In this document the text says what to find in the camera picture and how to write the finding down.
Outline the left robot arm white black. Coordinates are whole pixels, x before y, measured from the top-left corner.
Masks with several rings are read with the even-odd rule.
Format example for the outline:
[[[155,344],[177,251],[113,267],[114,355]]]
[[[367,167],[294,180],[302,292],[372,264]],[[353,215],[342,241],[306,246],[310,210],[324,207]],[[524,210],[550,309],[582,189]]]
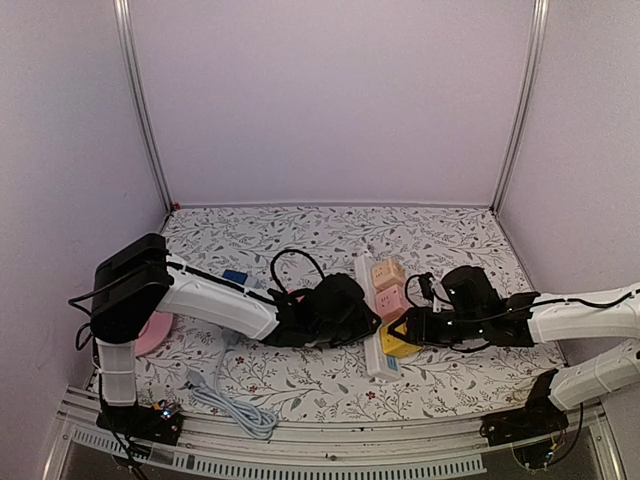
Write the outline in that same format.
[[[134,346],[153,313],[186,315],[278,348],[349,345],[377,332],[381,318],[347,274],[322,275],[313,288],[264,294],[199,270],[171,253],[164,236],[149,233],[95,271],[92,291],[69,299],[85,313],[95,340],[102,399],[128,434],[148,426],[137,403]]]

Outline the white power strip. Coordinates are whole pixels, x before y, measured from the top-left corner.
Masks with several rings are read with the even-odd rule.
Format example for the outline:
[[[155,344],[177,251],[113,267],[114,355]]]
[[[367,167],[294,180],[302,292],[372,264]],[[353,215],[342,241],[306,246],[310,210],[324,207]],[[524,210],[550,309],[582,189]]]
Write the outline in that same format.
[[[368,307],[375,307],[375,288],[372,268],[374,260],[370,253],[361,253],[354,260],[354,273],[357,283],[364,291],[364,299]],[[399,363],[394,357],[387,356],[382,348],[380,337],[381,325],[364,340],[364,351],[367,374],[382,382],[395,382],[401,378]]]

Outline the pink cube socket plug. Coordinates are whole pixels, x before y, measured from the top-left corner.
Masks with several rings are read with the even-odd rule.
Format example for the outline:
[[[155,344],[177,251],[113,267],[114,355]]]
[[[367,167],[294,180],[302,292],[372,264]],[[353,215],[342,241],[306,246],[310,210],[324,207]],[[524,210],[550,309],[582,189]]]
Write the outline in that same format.
[[[392,323],[409,308],[403,288],[392,285],[375,295],[375,311],[384,324]]]

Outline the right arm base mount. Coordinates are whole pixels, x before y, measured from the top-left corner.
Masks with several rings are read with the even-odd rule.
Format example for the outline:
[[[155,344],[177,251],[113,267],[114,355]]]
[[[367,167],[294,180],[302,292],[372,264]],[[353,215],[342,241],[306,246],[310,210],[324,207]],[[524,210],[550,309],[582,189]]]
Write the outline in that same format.
[[[550,399],[551,382],[557,373],[558,370],[553,369],[541,374],[522,407],[483,416],[480,436],[490,446],[498,446],[566,429],[567,414]]]

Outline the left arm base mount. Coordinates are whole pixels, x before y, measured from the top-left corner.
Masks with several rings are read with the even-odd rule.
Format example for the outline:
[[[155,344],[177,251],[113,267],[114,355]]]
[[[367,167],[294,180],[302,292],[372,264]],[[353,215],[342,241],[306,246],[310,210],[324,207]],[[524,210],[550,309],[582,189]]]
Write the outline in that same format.
[[[138,439],[176,446],[184,416],[179,403],[161,400],[153,406],[135,402],[130,406],[112,406],[100,399],[97,426],[122,435],[126,440]]]

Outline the yellow cube socket plug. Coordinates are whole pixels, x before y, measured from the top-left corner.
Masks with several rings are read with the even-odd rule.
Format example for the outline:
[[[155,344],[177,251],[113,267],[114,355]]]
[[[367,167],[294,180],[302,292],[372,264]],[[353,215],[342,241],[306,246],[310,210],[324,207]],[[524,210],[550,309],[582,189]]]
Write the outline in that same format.
[[[421,346],[403,344],[402,342],[397,342],[394,338],[390,338],[388,335],[388,325],[389,324],[383,326],[379,333],[382,350],[385,355],[395,358],[406,358],[423,350]]]

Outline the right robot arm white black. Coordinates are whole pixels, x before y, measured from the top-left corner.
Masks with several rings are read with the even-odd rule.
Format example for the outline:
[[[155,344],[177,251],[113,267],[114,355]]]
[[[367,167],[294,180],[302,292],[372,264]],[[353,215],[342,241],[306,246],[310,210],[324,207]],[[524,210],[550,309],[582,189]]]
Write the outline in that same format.
[[[453,347],[483,339],[488,346],[530,348],[568,339],[618,338],[620,344],[542,381],[542,397],[523,407],[517,427],[537,436],[556,409],[612,393],[639,381],[639,286],[574,295],[529,291],[501,297],[477,266],[441,280],[444,308],[411,306],[388,327],[390,336],[416,346]]]

